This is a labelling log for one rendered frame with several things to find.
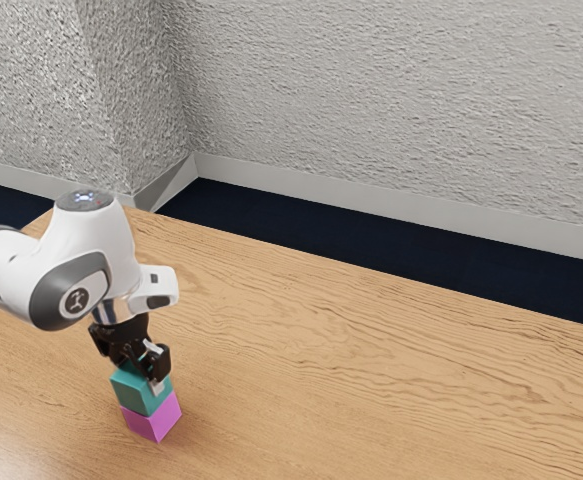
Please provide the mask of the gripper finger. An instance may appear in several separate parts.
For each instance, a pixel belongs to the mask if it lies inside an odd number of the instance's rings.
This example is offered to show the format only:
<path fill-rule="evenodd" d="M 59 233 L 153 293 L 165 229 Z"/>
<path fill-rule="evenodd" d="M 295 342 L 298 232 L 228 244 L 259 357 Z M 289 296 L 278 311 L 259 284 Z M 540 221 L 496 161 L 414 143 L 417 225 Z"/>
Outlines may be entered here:
<path fill-rule="evenodd" d="M 133 371 L 147 383 L 152 395 L 161 395 L 171 372 L 169 347 L 166 344 L 155 344 L 151 340 L 134 340 L 124 344 L 123 354 Z"/>

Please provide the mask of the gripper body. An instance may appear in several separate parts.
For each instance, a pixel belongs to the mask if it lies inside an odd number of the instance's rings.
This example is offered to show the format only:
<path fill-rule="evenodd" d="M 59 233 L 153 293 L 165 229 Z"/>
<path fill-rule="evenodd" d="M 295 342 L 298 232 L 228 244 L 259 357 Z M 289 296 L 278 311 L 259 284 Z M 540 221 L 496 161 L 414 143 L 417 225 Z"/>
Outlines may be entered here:
<path fill-rule="evenodd" d="M 139 360 L 145 355 L 149 315 L 142 313 L 122 323 L 102 325 L 93 322 L 88 332 L 101 356 L 113 364 L 122 364 L 129 358 Z"/>

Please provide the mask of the teal block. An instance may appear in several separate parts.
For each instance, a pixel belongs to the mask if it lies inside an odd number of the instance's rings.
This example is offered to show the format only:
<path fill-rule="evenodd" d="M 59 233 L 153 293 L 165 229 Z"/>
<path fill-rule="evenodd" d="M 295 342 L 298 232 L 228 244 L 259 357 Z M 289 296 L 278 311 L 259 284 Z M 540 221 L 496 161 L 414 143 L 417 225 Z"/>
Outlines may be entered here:
<path fill-rule="evenodd" d="M 173 392 L 170 377 L 167 376 L 155 395 L 151 384 L 129 360 L 116 368 L 109 381 L 119 404 L 142 416 L 153 415 Z"/>

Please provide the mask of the pink block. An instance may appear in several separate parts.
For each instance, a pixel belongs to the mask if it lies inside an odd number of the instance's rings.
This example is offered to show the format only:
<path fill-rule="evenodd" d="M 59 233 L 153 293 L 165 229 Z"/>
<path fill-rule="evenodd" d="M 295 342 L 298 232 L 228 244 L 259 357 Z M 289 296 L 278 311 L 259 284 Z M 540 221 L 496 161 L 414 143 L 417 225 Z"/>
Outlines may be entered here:
<path fill-rule="evenodd" d="M 155 443 L 160 443 L 182 416 L 175 392 L 171 392 L 150 416 L 124 406 L 120 410 L 130 431 Z"/>

